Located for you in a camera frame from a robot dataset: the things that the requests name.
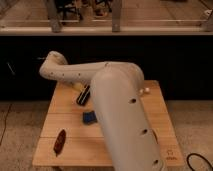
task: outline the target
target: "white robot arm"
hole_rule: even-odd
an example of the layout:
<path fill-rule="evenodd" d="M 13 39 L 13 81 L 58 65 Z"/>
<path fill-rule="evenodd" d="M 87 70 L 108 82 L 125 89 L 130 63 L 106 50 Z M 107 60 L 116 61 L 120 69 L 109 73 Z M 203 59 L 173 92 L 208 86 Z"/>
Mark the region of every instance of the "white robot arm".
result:
<path fill-rule="evenodd" d="M 144 76 L 133 63 L 68 65 L 50 52 L 40 74 L 51 80 L 90 84 L 91 98 L 116 171 L 166 171 L 140 101 Z"/>

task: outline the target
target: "wooden table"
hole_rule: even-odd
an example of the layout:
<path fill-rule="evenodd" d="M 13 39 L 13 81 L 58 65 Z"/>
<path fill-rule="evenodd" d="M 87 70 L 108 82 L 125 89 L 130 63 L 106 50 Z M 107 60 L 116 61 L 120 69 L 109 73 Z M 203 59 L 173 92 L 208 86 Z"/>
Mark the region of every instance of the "wooden table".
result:
<path fill-rule="evenodd" d="M 149 94 L 141 98 L 145 112 L 156 132 L 167 166 L 183 165 L 183 158 L 157 81 L 145 81 Z M 112 166 L 99 124 L 84 125 L 82 112 L 92 109 L 76 105 L 79 92 L 58 83 L 50 103 L 33 159 L 35 166 Z M 58 133 L 65 129 L 67 139 L 56 157 L 53 146 Z"/>

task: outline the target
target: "screw hole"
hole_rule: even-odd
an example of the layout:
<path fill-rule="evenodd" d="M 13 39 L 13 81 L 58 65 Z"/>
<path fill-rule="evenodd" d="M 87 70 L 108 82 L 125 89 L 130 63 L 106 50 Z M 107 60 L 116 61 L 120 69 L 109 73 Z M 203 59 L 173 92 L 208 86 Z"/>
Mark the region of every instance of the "screw hole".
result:
<path fill-rule="evenodd" d="M 129 103 L 136 103 L 136 99 L 131 99 Z"/>
<path fill-rule="evenodd" d="M 158 164 L 158 160 L 155 160 L 154 162 L 153 162 L 153 166 L 156 166 L 157 164 Z"/>
<path fill-rule="evenodd" d="M 141 131 L 141 135 L 145 135 L 147 134 L 148 130 L 147 129 L 144 129 L 143 131 Z"/>

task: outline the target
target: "floor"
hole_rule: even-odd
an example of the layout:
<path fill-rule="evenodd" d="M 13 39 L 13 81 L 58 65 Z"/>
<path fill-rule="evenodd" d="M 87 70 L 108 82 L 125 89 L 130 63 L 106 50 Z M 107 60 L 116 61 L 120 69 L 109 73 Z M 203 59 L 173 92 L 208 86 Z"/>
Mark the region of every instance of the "floor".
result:
<path fill-rule="evenodd" d="M 213 163 L 213 101 L 166 101 L 184 159 L 197 152 Z M 49 101 L 0 102 L 0 171 L 52 171 L 34 167 L 32 159 Z M 192 158 L 196 171 L 208 171 Z M 113 171 L 112 168 L 62 168 L 64 171 Z M 184 167 L 169 171 L 189 171 Z"/>
<path fill-rule="evenodd" d="M 121 26 L 199 25 L 206 20 L 204 11 L 213 7 L 212 0 L 123 0 L 122 3 Z M 84 19 L 79 21 L 76 15 L 70 14 L 65 26 L 111 25 L 111 13 L 104 19 L 95 19 L 91 6 L 80 11 Z M 18 0 L 0 16 L 1 27 L 49 26 L 43 0 Z"/>

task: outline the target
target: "table leg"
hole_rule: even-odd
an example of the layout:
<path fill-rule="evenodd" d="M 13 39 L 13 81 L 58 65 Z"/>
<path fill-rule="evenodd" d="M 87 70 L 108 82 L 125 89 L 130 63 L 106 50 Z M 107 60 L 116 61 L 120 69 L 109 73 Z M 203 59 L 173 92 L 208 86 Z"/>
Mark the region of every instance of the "table leg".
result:
<path fill-rule="evenodd" d="M 62 171 L 59 166 L 53 166 L 52 168 L 53 168 L 54 171 Z"/>

